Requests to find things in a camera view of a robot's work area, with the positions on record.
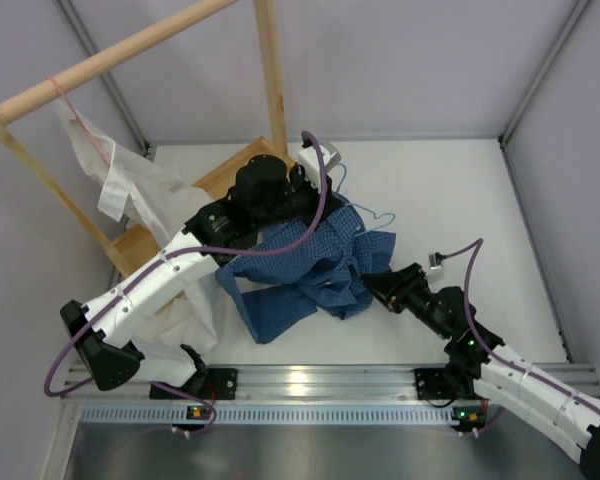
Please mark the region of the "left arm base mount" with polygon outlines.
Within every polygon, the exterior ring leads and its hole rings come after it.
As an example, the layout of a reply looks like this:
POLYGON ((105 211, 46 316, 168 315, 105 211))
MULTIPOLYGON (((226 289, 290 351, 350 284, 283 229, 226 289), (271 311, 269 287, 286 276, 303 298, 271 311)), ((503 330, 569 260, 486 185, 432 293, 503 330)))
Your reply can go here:
POLYGON ((182 399, 182 392, 205 401, 234 400, 238 386, 238 370, 234 368, 210 367, 202 377, 197 373, 182 387, 175 387, 178 394, 151 386, 149 398, 152 400, 182 399))

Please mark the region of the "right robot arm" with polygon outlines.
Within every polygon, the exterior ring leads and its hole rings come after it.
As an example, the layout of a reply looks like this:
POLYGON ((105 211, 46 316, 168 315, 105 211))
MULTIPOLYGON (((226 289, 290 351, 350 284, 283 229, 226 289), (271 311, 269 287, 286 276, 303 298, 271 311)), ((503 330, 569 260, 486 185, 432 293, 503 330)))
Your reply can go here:
POLYGON ((560 447, 585 478, 600 479, 600 399, 525 360, 482 326, 460 287, 432 291, 417 263, 363 282, 388 311, 411 313, 445 340, 443 377, 452 394, 500 405, 560 447))

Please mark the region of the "light blue wire hanger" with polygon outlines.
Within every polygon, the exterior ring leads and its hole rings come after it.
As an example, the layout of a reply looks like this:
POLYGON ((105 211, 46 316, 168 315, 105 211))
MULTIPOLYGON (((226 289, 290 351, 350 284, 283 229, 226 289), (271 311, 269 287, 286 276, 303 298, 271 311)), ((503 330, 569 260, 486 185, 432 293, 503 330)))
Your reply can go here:
POLYGON ((350 207, 351 209, 357 212, 357 215, 361 218, 363 226, 357 230, 357 236, 363 236, 371 232, 381 231, 389 227, 396 219, 396 214, 394 212, 382 212, 379 213, 370 209, 367 206, 361 205, 359 203, 354 203, 350 201, 345 195, 343 191, 343 187, 345 185, 347 176, 348 176, 348 168, 345 164, 337 164, 336 168, 340 168, 342 170, 342 175, 340 180, 338 181, 334 192, 341 199, 345 201, 345 205, 350 207), (371 226, 367 225, 367 222, 364 220, 362 214, 366 214, 371 218, 371 226))

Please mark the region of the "blue plaid shirt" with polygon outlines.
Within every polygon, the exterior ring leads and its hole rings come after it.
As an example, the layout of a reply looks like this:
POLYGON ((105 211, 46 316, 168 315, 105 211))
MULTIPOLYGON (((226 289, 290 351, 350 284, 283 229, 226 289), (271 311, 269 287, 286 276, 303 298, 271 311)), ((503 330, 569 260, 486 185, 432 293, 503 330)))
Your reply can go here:
POLYGON ((346 320, 374 296, 363 277, 390 270, 396 235, 365 229, 354 207, 331 213, 291 251, 239 256, 216 272, 253 340, 267 344, 322 309, 346 320))

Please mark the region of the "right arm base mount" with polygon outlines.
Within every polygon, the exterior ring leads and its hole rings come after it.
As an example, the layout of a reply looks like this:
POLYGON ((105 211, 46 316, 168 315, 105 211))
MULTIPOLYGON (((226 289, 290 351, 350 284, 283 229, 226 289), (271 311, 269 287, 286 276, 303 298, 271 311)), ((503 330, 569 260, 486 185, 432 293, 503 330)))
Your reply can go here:
POLYGON ((473 379, 454 367, 425 367, 414 370, 419 400, 478 400, 473 379))

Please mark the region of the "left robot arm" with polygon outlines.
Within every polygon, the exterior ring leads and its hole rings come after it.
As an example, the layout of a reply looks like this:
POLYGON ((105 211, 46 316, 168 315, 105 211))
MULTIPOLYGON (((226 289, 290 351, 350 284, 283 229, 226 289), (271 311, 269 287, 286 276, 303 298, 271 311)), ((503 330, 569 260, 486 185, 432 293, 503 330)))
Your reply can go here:
POLYGON ((329 171, 338 152, 305 147, 292 168, 261 154, 241 167, 225 197, 207 204, 138 271, 86 303, 60 311, 74 349, 101 391, 159 382, 183 398, 203 393, 208 368, 193 347, 143 342, 136 331, 186 287, 237 256, 276 258, 297 250, 343 203, 329 171))

